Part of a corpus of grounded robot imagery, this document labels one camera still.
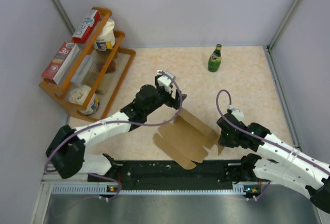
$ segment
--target flattened cardboard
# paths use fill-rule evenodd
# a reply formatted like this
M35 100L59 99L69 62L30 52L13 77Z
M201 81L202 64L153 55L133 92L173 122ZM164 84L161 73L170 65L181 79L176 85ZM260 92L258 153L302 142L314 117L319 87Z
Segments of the flattened cardboard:
M202 163L207 156L204 147L210 149L218 144L220 135L200 121L190 112L182 109L173 124L158 128L154 144L175 160L184 169L196 167L194 162ZM218 146L220 154L223 147Z

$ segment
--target gray floor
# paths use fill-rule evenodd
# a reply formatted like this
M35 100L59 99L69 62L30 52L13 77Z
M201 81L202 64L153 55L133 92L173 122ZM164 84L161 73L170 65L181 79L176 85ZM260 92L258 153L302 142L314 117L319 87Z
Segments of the gray floor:
M52 195L56 214L86 196ZM61 218L48 207L46 224L213 224L213 223L319 223L315 208L300 194L272 185L257 202L242 196L120 196L106 203L88 199Z

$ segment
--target green bottle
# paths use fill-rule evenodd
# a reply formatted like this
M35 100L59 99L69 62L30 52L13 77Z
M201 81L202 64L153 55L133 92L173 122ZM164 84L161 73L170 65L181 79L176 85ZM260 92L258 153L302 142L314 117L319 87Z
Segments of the green bottle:
M221 64L221 44L217 44L216 49L214 50L214 52L212 53L212 55L210 56L209 60L208 60L208 70L210 72L216 72Z

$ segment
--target wooden shelf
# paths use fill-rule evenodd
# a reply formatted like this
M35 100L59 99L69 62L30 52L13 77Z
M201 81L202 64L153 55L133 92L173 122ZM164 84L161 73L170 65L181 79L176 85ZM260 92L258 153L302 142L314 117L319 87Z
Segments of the wooden shelf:
M94 47L93 43L96 40L97 36L101 33L104 25L106 24L107 20L111 17L112 12L110 9L100 8L100 7L93 7L92 9L97 9L102 19L98 22L97 26L94 28L93 33L90 35L89 40L85 44L79 44L80 48L80 54L73 63L71 69L67 72L67 75L62 80L60 85L54 85L47 80L43 80L39 87L45 91L54 101L56 101L70 116L83 119L86 121L94 122L99 120L100 118L105 118L110 110L110 107L118 93L118 90L125 79L125 76L127 74L127 71L134 59L135 51L132 49L122 48L120 47L122 40L125 37L125 33L122 31L114 30L114 36L116 37L116 43L111 50L110 54L107 57L107 60L105 61L103 68L100 70L96 81L94 82L93 86L91 86L91 91L89 92L85 102L83 105L77 105L74 103L71 103L67 101L67 95L70 91L70 89L73 87L71 79L76 73L77 69L79 68L80 64L84 60L86 55L93 55ZM86 111L86 108L88 106L88 103L90 102L91 98L93 97L95 91L97 90L99 84L101 83L102 79L105 76L105 72L108 69L108 66L110 65L111 61L115 58L117 54L126 54L128 55L127 59L123 59L123 62L120 62L118 67L118 70L116 70L113 74L111 79L113 82L111 82L109 91L102 97L98 95L102 101L100 103L100 110L97 110L95 114L91 116L86 116L81 113L81 111Z

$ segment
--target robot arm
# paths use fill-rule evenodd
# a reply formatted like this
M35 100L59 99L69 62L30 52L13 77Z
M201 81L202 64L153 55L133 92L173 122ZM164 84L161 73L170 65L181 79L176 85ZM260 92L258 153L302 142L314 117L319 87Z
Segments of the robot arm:
M76 173L106 174L111 169L109 157L88 154L88 149L112 136L138 128L141 123L146 122L149 114L164 104L178 109L180 106L178 89L175 98L172 98L174 79L171 73L158 71L155 77L156 87L144 85L131 103L112 116L75 129L68 125L60 128L46 155L50 157L65 139L72 136L51 159L61 178L66 179Z
M229 106L224 116L237 127L264 139L261 141L232 127L223 117L217 124L221 128L219 144L226 147L249 148L256 154L248 154L241 159L239 168L228 172L228 178L236 181L236 176L246 175L246 180L257 177L279 183L310 199L318 208L330 212L330 166L317 161L301 151L284 143L265 127L251 123L246 126L242 111Z

